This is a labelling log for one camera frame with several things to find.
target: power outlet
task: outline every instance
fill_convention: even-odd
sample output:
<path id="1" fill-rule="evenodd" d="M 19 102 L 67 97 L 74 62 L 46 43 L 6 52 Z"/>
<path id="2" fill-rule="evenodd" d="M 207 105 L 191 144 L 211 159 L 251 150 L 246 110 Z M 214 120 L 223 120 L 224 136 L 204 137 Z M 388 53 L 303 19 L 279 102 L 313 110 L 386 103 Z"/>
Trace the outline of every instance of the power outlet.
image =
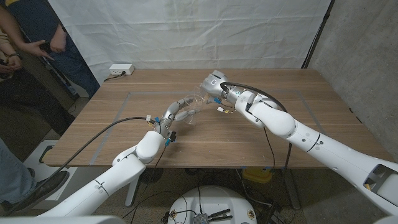
<path id="1" fill-rule="evenodd" d="M 121 75 L 123 71 L 126 72 L 126 75 L 131 75 L 134 71 L 134 66 L 132 64 L 113 64 L 109 71 L 111 71 L 112 75 Z"/>

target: yellow object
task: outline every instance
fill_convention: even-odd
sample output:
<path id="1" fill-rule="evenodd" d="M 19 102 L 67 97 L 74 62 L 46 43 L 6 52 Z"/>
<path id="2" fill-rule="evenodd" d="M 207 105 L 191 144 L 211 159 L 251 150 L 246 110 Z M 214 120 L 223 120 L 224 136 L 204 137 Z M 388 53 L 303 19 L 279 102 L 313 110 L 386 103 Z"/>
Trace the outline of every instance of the yellow object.
<path id="1" fill-rule="evenodd" d="M 268 183 L 272 178 L 270 169 L 244 169 L 243 178 L 257 183 Z"/>
<path id="2" fill-rule="evenodd" d="M 19 1 L 19 0 L 6 0 L 5 5 L 6 7 L 8 7 L 9 5 L 11 5 L 12 3 Z"/>

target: shoe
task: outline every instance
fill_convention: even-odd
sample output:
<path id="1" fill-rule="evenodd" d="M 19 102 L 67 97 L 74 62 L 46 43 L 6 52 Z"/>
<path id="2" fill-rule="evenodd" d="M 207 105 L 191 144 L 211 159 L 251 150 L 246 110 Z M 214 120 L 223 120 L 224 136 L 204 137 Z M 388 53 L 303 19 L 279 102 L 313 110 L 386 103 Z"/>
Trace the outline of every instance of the shoe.
<path id="1" fill-rule="evenodd" d="M 26 212 L 39 202 L 43 201 L 50 195 L 54 194 L 62 185 L 68 180 L 69 172 L 68 171 L 61 171 L 58 174 L 55 174 L 46 184 L 41 186 L 39 189 L 35 189 L 35 192 L 25 198 L 22 203 L 15 209 L 17 212 Z M 36 183 L 36 186 L 39 186 L 45 180 L 42 180 Z"/>
<path id="2" fill-rule="evenodd" d="M 30 176 L 35 178 L 35 170 L 33 170 L 32 168 L 28 168 L 27 170 L 29 171 Z M 12 207 L 15 204 L 11 204 L 11 203 L 9 203 L 7 201 L 3 201 L 3 202 L 0 203 L 0 205 L 2 206 L 3 211 L 8 212 L 8 211 L 10 211 L 12 209 Z"/>

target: robotic arm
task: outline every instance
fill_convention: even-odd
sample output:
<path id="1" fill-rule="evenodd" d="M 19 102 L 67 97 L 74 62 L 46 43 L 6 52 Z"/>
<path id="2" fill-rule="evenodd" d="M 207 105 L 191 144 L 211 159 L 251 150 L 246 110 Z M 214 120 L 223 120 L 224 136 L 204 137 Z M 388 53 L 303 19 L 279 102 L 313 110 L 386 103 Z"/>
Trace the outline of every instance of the robotic arm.
<path id="1" fill-rule="evenodd" d="M 255 126 L 266 126 L 273 134 L 295 144 L 327 167 L 344 177 L 380 209 L 398 215 L 398 164 L 384 161 L 345 146 L 295 120 L 290 114 L 277 109 L 277 104 L 261 94 L 243 91 L 236 86 L 221 86 L 227 77 L 218 71 L 211 73 L 201 84 L 210 99 L 221 102 L 226 99 L 235 105 Z M 193 101 L 179 100 L 169 106 L 155 131 L 149 131 L 136 145 L 120 153 L 112 168 L 75 192 L 40 217 L 83 216 L 93 213 L 110 195 L 137 179 L 163 144 L 175 140 L 175 132 L 169 131 L 172 121 L 181 121 L 200 110 L 178 111 Z"/>
<path id="2" fill-rule="evenodd" d="M 200 112 L 200 110 L 191 110 L 177 114 L 192 101 L 192 98 L 184 98 L 172 103 L 162 118 L 155 123 L 155 131 L 148 131 L 137 145 L 116 156 L 112 167 L 105 173 L 39 217 L 91 215 L 109 196 L 138 179 L 146 168 L 145 164 L 154 160 L 162 146 L 175 141 L 175 131 L 169 130 L 172 122 L 181 121 L 190 114 Z"/>
<path id="3" fill-rule="evenodd" d="M 261 94 L 243 91 L 236 86 L 222 87 L 227 77 L 214 71 L 201 87 L 218 100 L 235 105 L 255 126 L 266 126 L 273 134 L 286 139 L 344 177 L 381 210 L 398 215 L 398 164 L 371 157 L 300 123 L 277 109 L 276 103 Z"/>

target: white curtain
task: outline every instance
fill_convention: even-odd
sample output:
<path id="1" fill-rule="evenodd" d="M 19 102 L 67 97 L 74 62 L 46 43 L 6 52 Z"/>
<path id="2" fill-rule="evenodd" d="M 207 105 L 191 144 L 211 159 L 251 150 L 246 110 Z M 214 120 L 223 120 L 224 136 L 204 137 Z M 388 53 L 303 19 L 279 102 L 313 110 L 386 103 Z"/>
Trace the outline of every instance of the white curtain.
<path id="1" fill-rule="evenodd" d="M 145 68 L 300 68 L 330 0 L 50 0 L 97 80 Z"/>

